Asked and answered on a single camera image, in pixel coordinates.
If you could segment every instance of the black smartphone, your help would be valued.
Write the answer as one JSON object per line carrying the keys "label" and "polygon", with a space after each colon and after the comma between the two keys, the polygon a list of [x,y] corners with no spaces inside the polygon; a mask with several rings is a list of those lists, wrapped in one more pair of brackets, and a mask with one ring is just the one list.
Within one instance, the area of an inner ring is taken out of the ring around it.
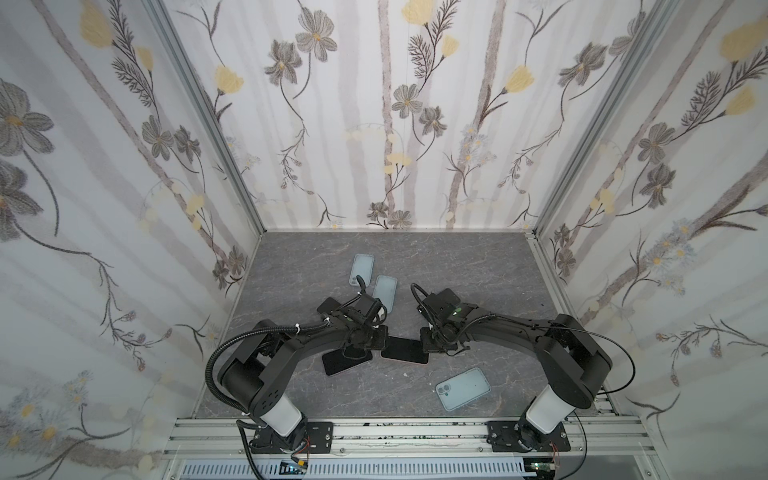
{"label": "black smartphone", "polygon": [[333,376],[372,359],[373,354],[370,350],[347,346],[345,349],[333,350],[323,355],[323,367],[326,369],[326,375]]}
{"label": "black smartphone", "polygon": [[421,340],[390,336],[386,348],[382,350],[382,358],[426,364],[429,361],[429,354],[424,353]]}

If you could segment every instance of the light blue phone case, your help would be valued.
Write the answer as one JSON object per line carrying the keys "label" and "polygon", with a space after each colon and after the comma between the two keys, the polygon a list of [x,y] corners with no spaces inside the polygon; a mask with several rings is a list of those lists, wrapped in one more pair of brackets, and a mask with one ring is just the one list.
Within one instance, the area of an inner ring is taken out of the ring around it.
{"label": "light blue phone case", "polygon": [[373,255],[367,253],[358,253],[355,255],[355,261],[352,264],[352,272],[349,274],[349,285],[357,286],[356,277],[360,275],[366,285],[371,284],[373,276]]}
{"label": "light blue phone case", "polygon": [[457,376],[440,382],[435,387],[444,409],[452,412],[491,391],[491,384],[478,368],[459,373]]}
{"label": "light blue phone case", "polygon": [[379,275],[376,277],[376,286],[373,288],[373,298],[382,301],[387,313],[392,313],[395,307],[395,290],[397,279],[393,276]]}

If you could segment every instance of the smartphone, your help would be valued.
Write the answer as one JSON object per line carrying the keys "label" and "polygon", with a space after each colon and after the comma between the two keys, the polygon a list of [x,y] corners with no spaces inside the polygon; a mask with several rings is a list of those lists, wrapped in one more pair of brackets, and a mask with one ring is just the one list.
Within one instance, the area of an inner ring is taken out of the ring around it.
{"label": "smartphone", "polygon": [[361,363],[369,362],[373,359],[370,350],[365,351],[356,349],[353,346],[347,346],[345,349],[337,349],[323,355],[323,367],[326,369],[327,376],[334,376],[344,370],[351,369]]}
{"label": "smartphone", "polygon": [[451,412],[482,397],[491,391],[491,384],[483,372],[475,367],[435,386],[442,406]]}
{"label": "smartphone", "polygon": [[373,287],[373,298],[381,300],[387,313],[392,313],[395,308],[395,290],[397,279],[393,276],[379,275],[376,277],[376,286]]}
{"label": "smartphone", "polygon": [[366,285],[370,285],[371,276],[373,276],[373,255],[367,253],[355,255],[355,261],[352,262],[352,271],[349,272],[349,285],[358,286],[358,275],[362,277],[362,281]]}
{"label": "smartphone", "polygon": [[429,354],[424,353],[421,340],[390,336],[386,348],[382,350],[382,358],[426,365]]}

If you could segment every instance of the gray marble surface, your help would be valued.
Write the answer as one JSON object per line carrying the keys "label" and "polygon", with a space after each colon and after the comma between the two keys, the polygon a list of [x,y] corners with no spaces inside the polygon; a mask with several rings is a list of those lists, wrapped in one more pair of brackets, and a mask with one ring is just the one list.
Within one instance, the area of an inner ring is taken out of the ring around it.
{"label": "gray marble surface", "polygon": [[[386,325],[393,336],[418,339],[426,321],[409,285],[428,292],[451,288],[463,300],[491,311],[528,318],[556,315],[544,280],[522,233],[267,233],[256,254],[240,303],[224,338],[246,332],[261,319],[293,325],[316,321],[328,296],[343,302],[355,253],[370,253],[378,275],[398,280]],[[547,384],[538,362],[514,350],[472,343],[456,357],[430,355],[428,365],[373,360],[328,377],[321,355],[304,359],[286,394],[309,417],[520,415]],[[446,412],[435,385],[479,367],[491,392]],[[238,415],[209,392],[198,418]]]}

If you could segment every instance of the cable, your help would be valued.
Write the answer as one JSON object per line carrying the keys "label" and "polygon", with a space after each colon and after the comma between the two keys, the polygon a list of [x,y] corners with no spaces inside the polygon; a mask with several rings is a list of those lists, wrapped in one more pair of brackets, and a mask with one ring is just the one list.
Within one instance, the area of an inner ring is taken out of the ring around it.
{"label": "cable", "polygon": [[253,472],[256,478],[258,478],[258,480],[265,480],[265,478],[261,476],[259,470],[256,468],[256,463],[253,461],[253,455],[250,453],[248,439],[245,436],[245,429],[256,430],[258,426],[245,423],[242,420],[235,421],[235,424],[237,424],[237,429],[240,430],[240,439],[243,441],[243,450],[245,451],[246,458],[248,458],[248,465],[250,465],[250,470]]}
{"label": "cable", "polygon": [[584,464],[584,460],[587,459],[587,431],[584,430],[584,424],[581,423],[581,419],[578,418],[578,414],[576,413],[575,410],[574,410],[574,415],[576,415],[576,419],[578,420],[578,424],[581,427],[581,433],[584,434],[584,454],[581,456],[581,462],[578,463],[578,467],[576,467],[576,469],[573,472],[569,473],[565,477],[560,477],[559,480],[565,480],[566,478],[570,477],[574,473],[578,472],[578,470]]}
{"label": "cable", "polygon": [[623,346],[619,345],[616,340],[609,339],[608,337],[606,337],[605,335],[601,335],[600,333],[588,332],[587,330],[572,329],[572,328],[567,327],[567,326],[550,325],[549,328],[558,329],[558,330],[571,330],[571,331],[574,331],[574,332],[583,332],[583,333],[589,333],[590,335],[599,336],[600,338],[605,339],[605,340],[613,343],[615,346],[619,347],[622,352],[624,352],[624,355],[627,356],[627,358],[629,359],[629,362],[632,364],[632,377],[630,377],[629,382],[625,383],[622,387],[617,388],[615,390],[611,390],[609,392],[602,392],[602,393],[608,394],[608,393],[620,392],[621,390],[626,389],[632,383],[632,380],[634,380],[634,376],[637,373],[637,367],[634,365],[634,360],[632,359],[632,355],[630,355],[629,352]]}
{"label": "cable", "polygon": [[[302,330],[304,331],[304,333],[312,333],[318,330],[322,330],[327,326],[328,326],[328,323],[323,323],[318,326],[309,326],[309,327],[303,328]],[[208,363],[205,365],[206,386],[208,387],[210,392],[214,394],[214,396],[222,403],[225,403],[234,409],[238,409],[241,412],[248,413],[248,409],[246,407],[242,406],[237,400],[229,397],[227,394],[219,390],[219,387],[217,387],[216,383],[214,382],[214,364],[219,359],[219,357],[224,352],[224,350],[230,348],[236,343],[243,341],[249,336],[262,335],[264,333],[298,333],[298,331],[299,329],[296,328],[295,326],[267,326],[260,329],[251,330],[249,332],[241,333],[240,335],[234,336],[229,340],[226,340],[224,343],[219,345],[219,347],[215,349],[213,353],[210,354]]]}

